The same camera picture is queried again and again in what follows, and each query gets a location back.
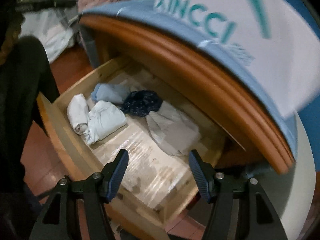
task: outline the teal logo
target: teal logo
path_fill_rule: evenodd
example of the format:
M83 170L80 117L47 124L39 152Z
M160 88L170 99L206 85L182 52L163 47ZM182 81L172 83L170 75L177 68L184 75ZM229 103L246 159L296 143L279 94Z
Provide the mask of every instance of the teal logo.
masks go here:
M248 0L248 2L251 5L253 13L255 14L258 25L260 26L261 36L264 39L270 39L271 31L262 0ZM202 26L210 36L220 39L220 43L222 44L228 42L237 26L236 22L229 21L223 13L208 12L208 8L206 5L201 3L190 4L190 0L157 0L155 7L159 8L165 13L176 15L181 19L186 19L194 27ZM205 14L201 21L195 19L195 14L199 13ZM217 22L224 23L225 29L223 31L220 31L220 33L213 30L211 27L212 21L215 22L215 27L217 27Z
M181 19L186 19L194 27L203 26L204 30L213 38L220 39L220 43L225 44L230 39L231 35L236 29L236 23L229 21L227 17L220 12L208 12L206 5L197 3L190 4L190 0L157 0L155 5L156 8L159 8L165 13L172 15L177 15ZM204 13L204 17L201 21L196 20L196 13ZM218 23L227 23L223 31L216 31L212 29L211 21Z
M259 22L262 37L265 39L270 39L271 32L269 29L268 18L264 10L262 0L249 0L249 2L256 15L257 21Z

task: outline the person's leg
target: person's leg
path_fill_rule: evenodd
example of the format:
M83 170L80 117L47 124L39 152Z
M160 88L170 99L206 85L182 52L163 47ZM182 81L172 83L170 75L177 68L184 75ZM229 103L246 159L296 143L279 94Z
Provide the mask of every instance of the person's leg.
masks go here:
M59 96L42 44L34 37L22 38L0 66L0 199L7 200L6 217L25 239L37 214L25 194L20 158L33 116L42 123L35 105L39 91L51 102Z

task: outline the floor tile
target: floor tile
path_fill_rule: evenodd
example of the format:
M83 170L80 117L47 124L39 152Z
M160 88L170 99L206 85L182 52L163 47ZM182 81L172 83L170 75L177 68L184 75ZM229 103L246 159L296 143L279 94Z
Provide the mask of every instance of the floor tile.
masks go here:
M29 187L33 187L60 162L50 139L34 122L25 143L21 162L26 168L25 182Z
M64 175L68 175L68 171L59 162L52 170L50 170L37 184L30 187L34 195L39 195L44 191L53 188Z
M49 198L49 196L44 197L43 199L41 199L41 200L39 201L40 204L41 204L41 205L45 204L45 203L47 202L48 198Z
M172 228L174 228L182 219L185 218L187 213L188 210L185 209L176 218L174 218L172 221L169 221L168 224L164 227L165 231L169 232Z
M93 70L86 52L79 45L65 50L50 67L60 92Z
M169 234L189 239L200 226L201 225L192 218L186 216L169 231Z
M203 226L200 226L196 232L194 232L191 236L190 236L190 239L191 240L201 240L202 239L202 236L203 236L203 233L204 233L204 230L205 230L205 227Z
M79 226L80 226L82 240L90 240L87 221L86 221L85 212L84 212L84 202L82 200L78 200L77 206L78 206Z

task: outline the plastic wrap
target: plastic wrap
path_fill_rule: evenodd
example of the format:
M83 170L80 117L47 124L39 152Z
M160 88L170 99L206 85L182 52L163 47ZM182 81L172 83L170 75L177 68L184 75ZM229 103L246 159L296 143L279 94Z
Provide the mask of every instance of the plastic wrap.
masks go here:
M127 126L100 141L92 151L105 165L114 160L121 148L126 149L129 164L121 185L145 205L155 209L182 183L184 175L190 173L188 159L164 153L151 138L145 118L126 117Z

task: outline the clamp jaw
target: clamp jaw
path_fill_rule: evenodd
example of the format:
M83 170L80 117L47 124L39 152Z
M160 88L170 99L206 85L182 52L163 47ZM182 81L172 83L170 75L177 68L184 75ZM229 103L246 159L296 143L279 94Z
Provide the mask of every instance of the clamp jaw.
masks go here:
M257 179L235 178L216 172L196 150L189 166L207 203L215 203L202 239L227 240L233 199L239 199L235 240L287 240L281 221Z
M72 182L67 176L60 179L50 193L29 240L81 240L77 199L83 199L91 240L115 240L103 207L116 197L129 155L121 149L115 160L101 172L85 180Z

